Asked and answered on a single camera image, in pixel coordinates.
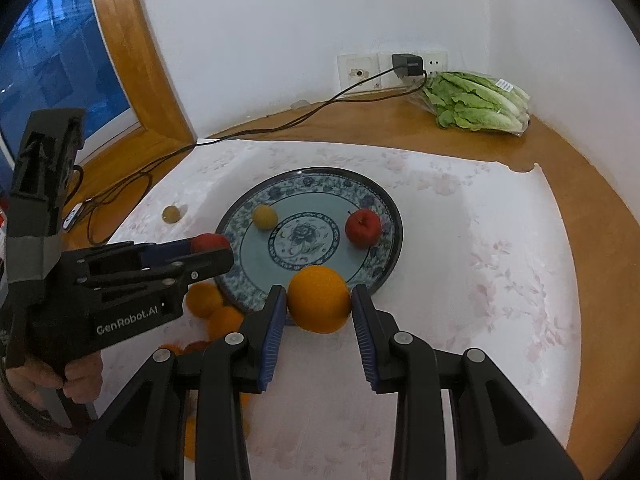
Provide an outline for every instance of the round plate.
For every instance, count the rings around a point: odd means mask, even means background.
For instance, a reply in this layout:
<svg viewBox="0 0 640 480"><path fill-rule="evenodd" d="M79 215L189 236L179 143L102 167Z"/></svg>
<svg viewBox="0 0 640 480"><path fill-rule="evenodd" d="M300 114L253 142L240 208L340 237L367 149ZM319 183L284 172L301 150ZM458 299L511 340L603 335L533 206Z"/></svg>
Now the round plate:
<svg viewBox="0 0 640 480"><path fill-rule="evenodd" d="M278 213L272 231L260 231L252 222L259 204ZM380 241L368 250L354 247L344 233L350 213L360 208L375 211L382 222ZM231 206L216 232L231 242L235 259L216 282L245 312L262 309L271 285L288 286L309 265L330 267L349 288L362 284L373 294L396 266L402 247L402 221L391 197L367 177L338 168L305 168L265 180Z"/></svg>

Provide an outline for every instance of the plate rim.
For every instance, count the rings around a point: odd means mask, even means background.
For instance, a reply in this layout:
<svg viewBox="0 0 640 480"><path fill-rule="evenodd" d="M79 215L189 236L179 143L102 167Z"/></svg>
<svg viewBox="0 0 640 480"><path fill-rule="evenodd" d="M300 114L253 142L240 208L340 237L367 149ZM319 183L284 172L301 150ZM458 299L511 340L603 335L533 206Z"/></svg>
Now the plate rim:
<svg viewBox="0 0 640 480"><path fill-rule="evenodd" d="M309 174L309 173L313 173L313 174L328 173L328 174L334 174L337 176L350 178L355 182L358 182L360 184L363 184L366 187L369 187L373 192L375 192L380 197L382 202L384 202L386 206L389 208L389 215L391 216L392 221L397 227L396 229L397 235L394 237L394 242L392 244L391 253L390 253L391 256L389 258L388 263L385 266L384 271L369 289L370 295L375 294L380 289L380 287L386 282L386 280L391 275L393 270L396 268L396 264L398 263L398 260L400 258L400 253L402 252L402 242L404 239L404 227L402 226L402 217L400 215L398 206L396 205L396 202L391 198L391 195L389 195L389 193L386 192L386 190L383 189L383 187L380 186L380 184L371 180L368 176L364 176L361 173L357 173L351 170L344 170L343 168L332 168L329 166L311 166L308 168L299 168L298 170L285 171L284 173L280 173L272 177L269 177L268 179L263 180L259 184L256 184L255 186L253 186L250 190L245 192L243 195L240 196L240 198L238 198L235 202L233 202L231 206L229 206L229 208L226 210L226 213L220 219L218 226L216 227L216 233L223 234L222 231L224 230L223 229L224 226L229 222L231 217L239 209L238 204L243 204L244 202L246 202L247 199L261 192L263 189L277 182L287 180L290 176L293 176L295 174ZM233 304L233 306L235 306L236 308L244 312L245 309L241 308L238 305L237 300L233 297L233 295L229 293L227 286L222 281L222 276L216 276L214 280L219 290L222 292L223 296L227 299L227 301L230 301Z"/></svg>

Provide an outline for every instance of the charger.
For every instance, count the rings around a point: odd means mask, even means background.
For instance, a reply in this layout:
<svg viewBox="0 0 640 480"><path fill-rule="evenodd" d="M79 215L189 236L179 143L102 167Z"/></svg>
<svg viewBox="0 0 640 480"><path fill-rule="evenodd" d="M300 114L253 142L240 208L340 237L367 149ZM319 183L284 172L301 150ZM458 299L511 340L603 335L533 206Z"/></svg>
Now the charger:
<svg viewBox="0 0 640 480"><path fill-rule="evenodd" d="M415 54L393 54L391 63L398 77L412 77L424 74L424 62Z"/></svg>

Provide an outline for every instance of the black cable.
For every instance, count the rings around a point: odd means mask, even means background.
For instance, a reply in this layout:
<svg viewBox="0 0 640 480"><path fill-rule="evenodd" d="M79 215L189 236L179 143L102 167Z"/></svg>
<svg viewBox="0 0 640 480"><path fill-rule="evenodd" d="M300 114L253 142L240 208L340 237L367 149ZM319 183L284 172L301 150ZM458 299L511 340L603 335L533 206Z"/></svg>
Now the black cable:
<svg viewBox="0 0 640 480"><path fill-rule="evenodd" d="M82 186L82 181L84 180L84 170L82 169L82 166L75 164L73 167L73 171L78 172L78 182L76 182L76 185L71 190L71 193L69 193L69 196L66 197L65 205L71 202L71 199L76 195L78 189L80 189L80 186Z"/></svg>
<svg viewBox="0 0 640 480"><path fill-rule="evenodd" d="M212 144L217 144L219 142L222 142L223 140L228 140L228 139L234 139L237 137L244 137L244 136L249 136L249 135L258 135L258 134L270 134L270 133L275 133L275 132L280 132L283 130L288 130L290 128L294 128L296 126L298 126L299 124L302 124L303 122L305 122L306 120L308 120L309 118L311 118L312 116L314 116L315 114L317 114L320 110L322 110L323 108L326 108L327 106L334 104L334 103L371 103L371 102L379 102L379 101L385 101L387 99L393 99L396 97L402 97L402 96L406 96L409 94L412 94L414 92L418 92L420 90L422 90L424 88L424 86L427 83L428 80L428 74L426 72L424 72L424 80L421 83L420 86L411 89L407 92L402 92L399 94L391 94L391 95L386 95L383 97L379 97L379 98L373 98L373 99L339 99L339 97L341 95L346 94L347 92L353 90L354 88L357 88L358 86L372 81L373 79L379 78L382 75L385 75L389 72L392 72L394 69L390 68L389 70L385 70L384 72L381 72L379 74L376 74L372 77L363 79L362 81L357 82L356 84L353 84L351 86L349 86L348 88L342 90L341 92L338 92L335 96L333 96L331 99L329 99L328 101L322 103L321 105L319 105L318 107L314 108L313 110L307 112L306 114L303 114L302 116L295 118L291 121L289 121L288 123L285 124L281 124L280 126L275 126L273 128L252 128L249 130L241 130L240 132L236 132L236 133L232 133L232 134L228 134L226 136L222 136L222 137L217 137L215 139L212 139L210 142L194 142L193 144L189 144L187 146L183 146L182 148L179 148L178 150L175 150L174 152L171 152L167 155L161 156L159 158L156 158L155 160L152 160L151 162L148 162L147 164L145 164L142 168L140 168L139 170L135 171L134 173L131 173L130 175L126 176L125 178L119 180L118 182L116 182L115 184L111 185L110 187L108 187L106 190L104 190L103 192L99 193L98 195L92 197L91 199L88 199L85 202L85 211L80 215L80 217L78 217L78 220L75 222L75 225L78 225L84 218L88 217L88 221L87 221L87 239L89 241L89 243L92 246L96 246L96 245L103 245L105 243L107 243L107 241L111 238L111 236L113 236L113 234L115 233L115 231L113 233L111 233L111 235L109 235L108 237L104 238L103 240L100 240L99 242L96 242L93 239L93 236L91 234L91 221L94 217L94 211L99 208L102 205L107 205L110 204L112 202L114 202L114 200L116 200L119 195L127 188L129 187L130 184L132 184L133 182L137 181L139 178L142 178L144 176L146 176L148 178L148 183L146 186L146 189L144 191L144 193L140 196L138 202L136 203L136 206L138 204L140 204L140 202L142 202L143 198L146 196L146 194L151 190L152 188L152 183L153 183L153 176L151 175L151 173L158 168L161 164L164 164L166 161L170 160L171 158L173 158L174 156L180 155L181 153L185 153L188 152L190 150L192 150L193 148L197 148L199 146L210 146Z"/></svg>

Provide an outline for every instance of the plastic bag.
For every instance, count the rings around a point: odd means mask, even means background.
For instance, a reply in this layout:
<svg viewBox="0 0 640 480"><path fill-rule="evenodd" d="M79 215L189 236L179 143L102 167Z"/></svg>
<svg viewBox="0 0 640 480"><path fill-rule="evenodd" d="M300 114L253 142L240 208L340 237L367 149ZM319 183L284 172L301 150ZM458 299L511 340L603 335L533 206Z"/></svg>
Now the plastic bag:
<svg viewBox="0 0 640 480"><path fill-rule="evenodd" d="M473 72L434 72L410 100L436 115L436 124L442 128L509 132L519 137L530 122L530 96L524 90Z"/></svg>

